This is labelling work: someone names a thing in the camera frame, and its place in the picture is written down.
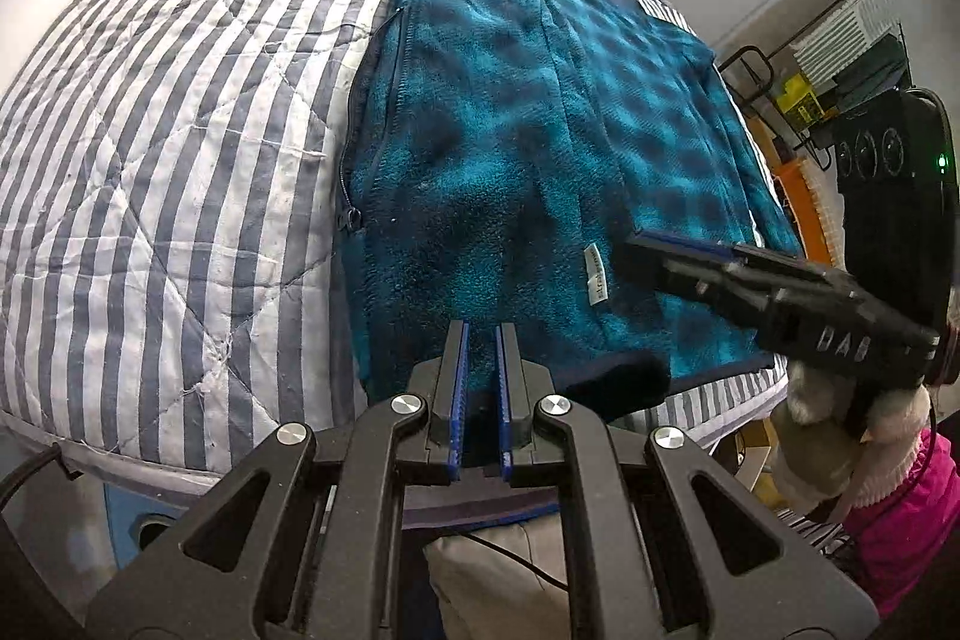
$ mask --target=white and gray striped bedding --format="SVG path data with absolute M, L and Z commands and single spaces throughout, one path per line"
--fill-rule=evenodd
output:
M 0 416 L 19 434 L 149 487 L 222 474 L 280 421 L 354 418 L 334 178 L 383 4 L 61 14 L 0 101 Z M 697 389 L 634 423 L 731 421 L 781 377 Z

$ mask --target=white tag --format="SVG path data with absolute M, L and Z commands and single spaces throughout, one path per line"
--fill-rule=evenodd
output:
M 587 260 L 587 293 L 590 297 L 590 306 L 607 301 L 607 273 L 603 268 L 603 259 L 600 258 L 600 251 L 597 249 L 596 242 L 590 244 L 584 250 L 584 258 Z

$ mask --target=white fluffy fabric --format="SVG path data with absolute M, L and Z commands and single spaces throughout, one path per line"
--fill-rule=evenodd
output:
M 867 413 L 867 431 L 875 442 L 890 443 L 909 439 L 923 429 L 930 415 L 930 394 L 926 386 L 916 391 L 887 391 Z
M 920 434 L 912 439 L 889 444 L 871 443 L 875 458 L 870 474 L 865 477 L 853 500 L 854 507 L 867 507 L 890 496 L 906 480 L 910 467 L 920 453 Z
M 824 375 L 800 362 L 790 362 L 787 367 L 787 407 L 790 415 L 800 424 L 809 426 L 827 420 L 836 404 L 834 378 Z

